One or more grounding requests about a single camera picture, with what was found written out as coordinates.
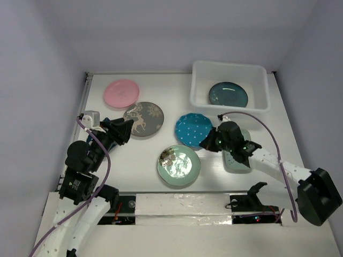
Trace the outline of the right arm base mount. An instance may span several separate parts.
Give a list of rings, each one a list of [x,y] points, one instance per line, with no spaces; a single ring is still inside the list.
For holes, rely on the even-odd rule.
[[[246,194],[230,195],[230,202],[225,205],[232,211],[233,224],[281,224],[282,212],[276,206],[262,205],[257,193],[266,186],[259,182],[252,186]]]

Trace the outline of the dark teal round plate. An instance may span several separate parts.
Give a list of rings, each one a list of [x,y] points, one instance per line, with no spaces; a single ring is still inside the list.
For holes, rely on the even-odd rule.
[[[248,95],[238,84],[219,82],[213,85],[208,93],[210,104],[245,108],[248,105]]]

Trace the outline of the dark blue leaf plate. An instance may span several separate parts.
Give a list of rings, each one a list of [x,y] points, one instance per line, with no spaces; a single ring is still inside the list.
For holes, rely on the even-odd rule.
[[[110,120],[108,117],[106,117],[103,121],[101,121],[100,123],[112,123],[113,120]],[[96,137],[98,136],[98,134],[100,133],[99,131],[93,131],[92,132]],[[93,142],[93,138],[89,135],[86,139],[86,143],[88,145],[91,145]],[[110,151],[116,147],[117,143],[115,141],[112,142],[112,144],[107,148],[107,151],[110,153]]]

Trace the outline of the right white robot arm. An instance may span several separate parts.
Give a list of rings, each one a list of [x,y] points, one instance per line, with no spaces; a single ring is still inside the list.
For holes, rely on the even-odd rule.
[[[326,170],[310,170],[283,161],[280,155],[246,140],[235,122],[223,122],[211,128],[199,145],[211,152],[227,151],[236,162],[284,183],[287,196],[282,198],[274,193],[275,206],[297,209],[312,225],[321,226],[342,205],[342,198]]]

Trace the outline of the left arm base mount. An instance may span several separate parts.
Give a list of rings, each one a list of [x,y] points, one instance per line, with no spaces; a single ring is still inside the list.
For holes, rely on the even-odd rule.
[[[117,206],[105,213],[98,225],[135,225],[135,208],[135,195],[120,195]]]

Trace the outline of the green rectangular glass plate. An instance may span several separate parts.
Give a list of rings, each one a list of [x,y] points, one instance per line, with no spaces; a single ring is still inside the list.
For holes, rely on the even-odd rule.
[[[231,173],[250,173],[251,168],[245,166],[242,163],[238,163],[233,159],[230,152],[223,151],[223,162],[225,169]]]

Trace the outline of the green flower round plate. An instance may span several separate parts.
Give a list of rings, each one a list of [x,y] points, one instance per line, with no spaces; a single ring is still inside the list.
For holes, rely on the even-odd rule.
[[[161,152],[157,171],[161,179],[175,187],[192,184],[199,176],[201,162],[197,153],[184,145],[173,145]]]

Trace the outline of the blue polka dot plate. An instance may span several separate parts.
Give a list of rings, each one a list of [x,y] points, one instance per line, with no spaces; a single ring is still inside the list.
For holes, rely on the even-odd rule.
[[[200,143],[206,139],[213,124],[209,118],[202,114],[188,113],[181,116],[175,124],[177,140],[193,148],[199,148]]]

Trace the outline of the pink round plate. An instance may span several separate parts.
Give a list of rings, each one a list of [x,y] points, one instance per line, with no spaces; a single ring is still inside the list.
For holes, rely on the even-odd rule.
[[[129,79],[120,79],[110,83],[104,91],[103,99],[113,108],[125,108],[134,104],[140,94],[139,86]]]

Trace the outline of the translucent plastic bin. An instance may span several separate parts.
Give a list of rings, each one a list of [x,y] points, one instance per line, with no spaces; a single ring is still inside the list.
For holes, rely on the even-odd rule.
[[[221,82],[231,82],[240,86],[247,94],[247,105],[239,107],[231,103],[211,103],[210,90]],[[208,116],[230,111],[243,111],[253,115],[265,114],[271,109],[266,69],[260,65],[195,61],[192,66],[190,103],[195,112]]]

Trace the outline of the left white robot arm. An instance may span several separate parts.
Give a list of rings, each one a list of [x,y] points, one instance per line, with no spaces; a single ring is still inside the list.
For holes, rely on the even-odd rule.
[[[76,122],[90,140],[68,147],[53,223],[30,256],[78,256],[104,214],[118,207],[118,189],[106,185],[109,152],[129,141],[133,120],[99,121],[99,113],[90,111],[77,116]]]

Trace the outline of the grey reindeer plate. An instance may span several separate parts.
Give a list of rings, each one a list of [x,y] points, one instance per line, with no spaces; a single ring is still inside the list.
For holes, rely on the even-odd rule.
[[[164,123],[162,109],[152,102],[138,102],[130,106],[124,113],[125,120],[133,120],[131,134],[136,137],[149,137]]]

